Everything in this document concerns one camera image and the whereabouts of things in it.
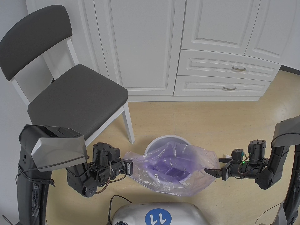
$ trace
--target chair backrest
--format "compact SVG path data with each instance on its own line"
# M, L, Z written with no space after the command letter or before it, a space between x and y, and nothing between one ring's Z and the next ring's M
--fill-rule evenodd
M72 36L62 5L39 9L17 22L0 42L0 67L8 81L60 41Z

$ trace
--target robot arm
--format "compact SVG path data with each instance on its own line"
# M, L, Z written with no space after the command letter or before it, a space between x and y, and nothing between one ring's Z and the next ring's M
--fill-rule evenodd
M132 161L120 159L120 150L109 144L93 146L87 163L83 135L72 129L26 125L20 136L17 175L18 225L45 225L46 204L53 170L66 168L68 184L84 197L114 180L121 172L132 175Z
M243 149L235 149L231 158L219 159L220 162L227 163L225 166L219 170L205 169L205 172L216 178L222 177L224 181L229 177L255 179L261 189L268 189L280 180L292 145L295 145L292 176L286 198L280 206L284 210L286 224L291 225L298 216L300 205L300 116L276 124L269 159L264 157L266 141L254 140L248 146L248 161L242 160L245 155Z

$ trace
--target chair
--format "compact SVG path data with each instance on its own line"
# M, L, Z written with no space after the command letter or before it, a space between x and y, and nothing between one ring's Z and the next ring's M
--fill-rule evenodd
M84 135L85 145L88 146L122 114L129 141L134 143L128 91L78 64L70 36L72 28L66 9L61 5L52 5L24 17L0 42L0 67L28 105L32 124L71 128ZM65 39L75 66L30 103L14 76L36 57Z

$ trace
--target white chair frame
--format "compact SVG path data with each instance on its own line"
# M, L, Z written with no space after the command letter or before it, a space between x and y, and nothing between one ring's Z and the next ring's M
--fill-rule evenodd
M79 64L78 58L76 56L72 41L70 38L66 39L66 43L69 49L69 53L71 55L71 58L73 60L74 66ZM30 101L24 94L23 90L21 89L20 85L18 84L17 80L15 77L13 77L10 82L13 84L14 88L17 90L18 94L20 95L21 99L24 101L26 106L30 104ZM126 132L129 138L129 141L131 143L135 142L134 139L134 134L133 134L133 128L132 128L132 123L131 123L131 118L130 118L130 113L129 113L129 107L128 107L128 102L124 103L122 107L119 108L118 111L116 111L97 131L95 131L92 136L90 136L86 141L85 141L85 146L87 147L96 137L99 136L100 133L104 131L110 125L120 114L123 116L123 120L125 123L125 128Z

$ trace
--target trash bag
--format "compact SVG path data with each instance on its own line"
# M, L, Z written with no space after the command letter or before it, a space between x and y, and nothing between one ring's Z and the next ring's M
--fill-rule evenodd
M199 193L216 179L204 168L220 169L215 152L176 142L144 155L127 152L123 159L133 161L132 179L155 192L176 196Z

